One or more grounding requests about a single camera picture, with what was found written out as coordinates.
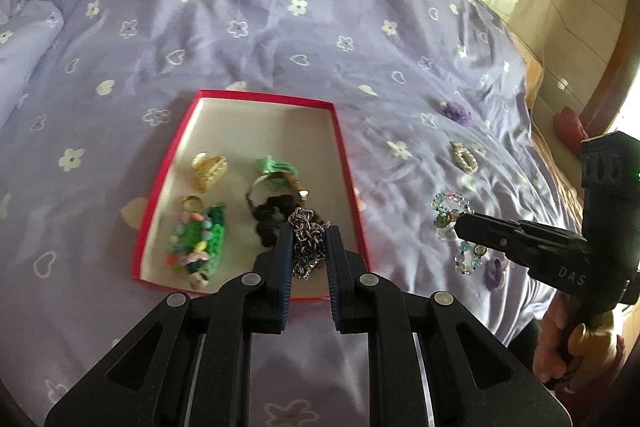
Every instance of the purple bedsheet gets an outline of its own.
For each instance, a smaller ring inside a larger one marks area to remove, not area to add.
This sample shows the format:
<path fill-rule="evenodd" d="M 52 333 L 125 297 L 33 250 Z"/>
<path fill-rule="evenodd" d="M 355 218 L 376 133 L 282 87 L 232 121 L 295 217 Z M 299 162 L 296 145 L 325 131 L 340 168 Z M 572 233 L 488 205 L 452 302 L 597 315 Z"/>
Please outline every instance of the purple bedsheet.
<path fill-rule="evenodd" d="M 65 25 L 0 130 L 0 378 L 37 423 L 164 295 L 130 279 L 121 210 L 143 203 L 198 89 L 331 100 L 373 270 L 452 292 L 504 343 L 545 310 L 552 290 L 521 267 L 494 292 L 483 269 L 455 273 L 457 245 L 432 224 L 451 189 L 479 212 L 571 226 L 531 146 L 523 61 L 480 1 L 46 1 Z M 441 114 L 447 100 L 471 126 Z M 252 360 L 252 425 L 368 425 L 366 338 L 336 333 L 328 302 L 293 304 Z"/>

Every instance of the purple hair tie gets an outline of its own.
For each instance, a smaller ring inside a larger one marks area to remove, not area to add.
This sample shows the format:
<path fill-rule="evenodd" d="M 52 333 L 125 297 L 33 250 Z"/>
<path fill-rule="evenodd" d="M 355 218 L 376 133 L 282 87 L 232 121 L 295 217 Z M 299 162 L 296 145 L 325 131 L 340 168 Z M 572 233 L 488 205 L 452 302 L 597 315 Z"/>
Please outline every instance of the purple hair tie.
<path fill-rule="evenodd" d="M 458 102 L 442 102 L 440 108 L 447 118 L 456 123 L 468 127 L 471 125 L 471 112 L 461 103 Z"/>

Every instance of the purple hair clip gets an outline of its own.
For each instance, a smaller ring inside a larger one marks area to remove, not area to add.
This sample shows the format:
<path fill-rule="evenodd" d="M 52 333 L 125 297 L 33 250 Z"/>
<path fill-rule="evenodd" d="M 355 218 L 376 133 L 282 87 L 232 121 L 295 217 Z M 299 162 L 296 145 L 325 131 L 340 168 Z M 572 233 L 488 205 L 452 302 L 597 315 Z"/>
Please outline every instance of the purple hair clip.
<path fill-rule="evenodd" d="M 456 123 L 468 127 L 471 125 L 471 112 L 461 103 L 458 102 L 442 102 L 440 108 L 447 118 Z"/>

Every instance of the person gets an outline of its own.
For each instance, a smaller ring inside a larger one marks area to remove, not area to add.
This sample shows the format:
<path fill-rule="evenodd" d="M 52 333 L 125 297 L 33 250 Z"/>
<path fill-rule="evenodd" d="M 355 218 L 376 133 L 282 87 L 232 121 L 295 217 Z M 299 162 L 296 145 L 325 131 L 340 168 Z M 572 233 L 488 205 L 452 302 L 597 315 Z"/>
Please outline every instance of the person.
<path fill-rule="evenodd" d="M 567 347 L 577 358 L 567 366 L 558 353 L 567 319 L 564 294 L 557 292 L 540 324 L 532 370 L 542 383 L 562 379 L 553 391 L 574 425 L 579 426 L 606 398 L 625 362 L 625 343 L 615 332 L 613 311 L 607 312 L 597 328 L 589 329 L 584 324 L 574 328 Z"/>

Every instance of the silver chain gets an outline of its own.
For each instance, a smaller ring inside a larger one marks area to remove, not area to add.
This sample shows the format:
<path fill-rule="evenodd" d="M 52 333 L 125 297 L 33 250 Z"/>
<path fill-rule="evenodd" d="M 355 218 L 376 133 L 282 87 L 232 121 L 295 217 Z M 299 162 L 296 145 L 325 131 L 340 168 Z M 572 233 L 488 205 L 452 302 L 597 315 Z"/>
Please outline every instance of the silver chain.
<path fill-rule="evenodd" d="M 313 217 L 314 211 L 300 207 L 289 216 L 294 235 L 293 275 L 299 279 L 309 279 L 311 270 L 324 259 L 323 234 L 330 224 L 314 223 Z"/>

